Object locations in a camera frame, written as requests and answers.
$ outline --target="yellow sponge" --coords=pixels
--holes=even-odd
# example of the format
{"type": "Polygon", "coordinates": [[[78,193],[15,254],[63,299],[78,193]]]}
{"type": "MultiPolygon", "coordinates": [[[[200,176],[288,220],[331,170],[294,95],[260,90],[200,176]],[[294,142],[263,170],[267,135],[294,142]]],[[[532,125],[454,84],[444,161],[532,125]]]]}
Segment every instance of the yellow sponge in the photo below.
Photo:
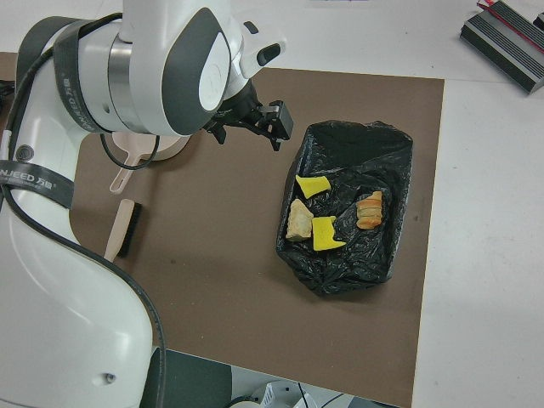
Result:
{"type": "Polygon", "coordinates": [[[297,175],[295,176],[295,179],[297,179],[298,185],[300,185],[300,188],[303,191],[304,197],[306,198],[315,196],[317,193],[320,193],[321,191],[331,189],[331,183],[329,183],[329,180],[325,176],[300,177],[297,175]]]}
{"type": "Polygon", "coordinates": [[[343,247],[345,242],[334,241],[334,227],[332,223],[336,217],[312,218],[312,230],[314,234],[314,251],[325,251],[343,247]]]}

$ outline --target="red cable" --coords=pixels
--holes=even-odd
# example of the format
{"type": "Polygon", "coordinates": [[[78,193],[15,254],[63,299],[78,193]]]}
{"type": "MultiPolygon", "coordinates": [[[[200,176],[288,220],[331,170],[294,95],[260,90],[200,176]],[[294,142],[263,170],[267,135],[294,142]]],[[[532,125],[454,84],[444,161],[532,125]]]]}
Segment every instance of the red cable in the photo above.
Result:
{"type": "Polygon", "coordinates": [[[489,11],[490,14],[501,21],[506,27],[508,27],[510,30],[514,31],[516,34],[518,34],[520,37],[522,37],[526,42],[530,43],[533,47],[538,49],[541,53],[544,54],[544,48],[541,47],[539,44],[534,42],[531,38],[527,37],[523,32],[518,30],[516,27],[514,27],[512,24],[510,24],[508,21],[506,21],[500,14],[498,14],[493,8],[486,6],[482,3],[477,3],[478,7],[485,11],[489,11]]]}

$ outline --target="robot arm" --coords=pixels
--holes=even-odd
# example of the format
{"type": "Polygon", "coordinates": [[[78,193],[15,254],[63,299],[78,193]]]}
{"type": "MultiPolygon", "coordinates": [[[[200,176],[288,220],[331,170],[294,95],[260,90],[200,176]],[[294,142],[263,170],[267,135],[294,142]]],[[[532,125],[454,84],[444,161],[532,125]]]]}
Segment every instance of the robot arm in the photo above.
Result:
{"type": "Polygon", "coordinates": [[[23,44],[45,41],[20,50],[18,71],[36,69],[33,81],[18,77],[0,150],[0,408],[135,408],[141,399],[148,311],[161,335],[156,311],[129,275],[78,245],[69,194],[51,199],[61,184],[73,188],[89,132],[205,128],[224,141],[230,125],[277,148],[292,129],[283,104],[263,107],[251,84],[285,42],[258,40],[260,27],[234,19],[229,1],[124,8],[122,22],[38,23],[23,44]],[[33,55],[28,64],[25,55],[33,55]]]}

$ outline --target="trash bag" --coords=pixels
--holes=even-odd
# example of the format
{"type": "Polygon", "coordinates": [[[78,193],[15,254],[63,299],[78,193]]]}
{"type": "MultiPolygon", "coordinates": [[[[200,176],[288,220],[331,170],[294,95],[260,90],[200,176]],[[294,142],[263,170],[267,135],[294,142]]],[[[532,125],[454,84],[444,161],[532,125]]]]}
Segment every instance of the trash bag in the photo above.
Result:
{"type": "Polygon", "coordinates": [[[329,121],[311,125],[287,175],[276,238],[278,255],[318,295],[363,289],[389,280],[399,245],[411,177],[412,139],[382,122],[329,121]],[[304,198],[295,175],[326,176],[331,189],[304,198]],[[356,202],[382,192],[382,224],[356,225],[356,202]],[[316,252],[312,239],[285,239],[290,205],[300,199],[315,217],[336,216],[336,241],[345,246],[316,252]]]}

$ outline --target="silver metal ring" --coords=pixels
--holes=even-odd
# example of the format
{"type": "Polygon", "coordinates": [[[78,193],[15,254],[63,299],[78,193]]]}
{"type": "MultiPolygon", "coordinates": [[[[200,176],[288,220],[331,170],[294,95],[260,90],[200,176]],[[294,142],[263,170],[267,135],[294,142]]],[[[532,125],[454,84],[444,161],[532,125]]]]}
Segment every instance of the silver metal ring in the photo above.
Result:
{"type": "Polygon", "coordinates": [[[136,133],[149,133],[136,114],[133,97],[130,92],[129,66],[132,44],[116,37],[111,44],[108,63],[108,83],[113,106],[127,128],[136,133]]]}

